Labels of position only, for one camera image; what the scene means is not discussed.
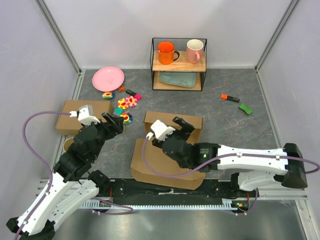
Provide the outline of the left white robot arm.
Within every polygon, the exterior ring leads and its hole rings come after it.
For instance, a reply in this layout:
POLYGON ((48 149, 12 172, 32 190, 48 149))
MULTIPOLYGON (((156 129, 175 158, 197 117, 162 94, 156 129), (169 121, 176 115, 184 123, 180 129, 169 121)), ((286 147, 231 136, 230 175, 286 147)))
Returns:
POLYGON ((46 187, 32 205, 21 216, 7 221, 6 226, 16 240, 51 240, 60 224, 84 202, 97 195, 104 197, 110 191, 110 179, 96 170, 73 194, 63 198, 92 167, 105 142, 123 132, 124 118, 105 112, 102 114, 105 121, 101 121, 86 109, 64 115, 76 117, 82 127, 54 168, 48 170, 46 187))

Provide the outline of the green black eraser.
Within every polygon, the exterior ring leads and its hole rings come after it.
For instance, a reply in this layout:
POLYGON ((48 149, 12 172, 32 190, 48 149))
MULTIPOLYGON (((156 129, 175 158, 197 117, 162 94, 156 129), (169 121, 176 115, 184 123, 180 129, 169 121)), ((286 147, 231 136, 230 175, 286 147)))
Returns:
POLYGON ((246 115, 251 115, 253 113, 253 110, 248 107, 245 103, 242 103, 238 106, 238 108, 243 111, 246 115))

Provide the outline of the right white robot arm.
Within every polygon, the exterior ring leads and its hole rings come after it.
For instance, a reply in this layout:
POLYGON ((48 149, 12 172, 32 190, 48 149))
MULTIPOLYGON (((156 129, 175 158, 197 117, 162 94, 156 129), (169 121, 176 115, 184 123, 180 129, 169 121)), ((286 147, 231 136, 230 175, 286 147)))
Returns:
POLYGON ((302 156, 294 143, 267 150, 209 142, 188 143, 194 126, 177 116, 172 121, 180 128, 156 120, 146 138, 190 173, 242 169, 242 173, 232 176, 229 184, 229 191, 235 197, 272 183, 290 189, 305 189, 308 186, 302 156))

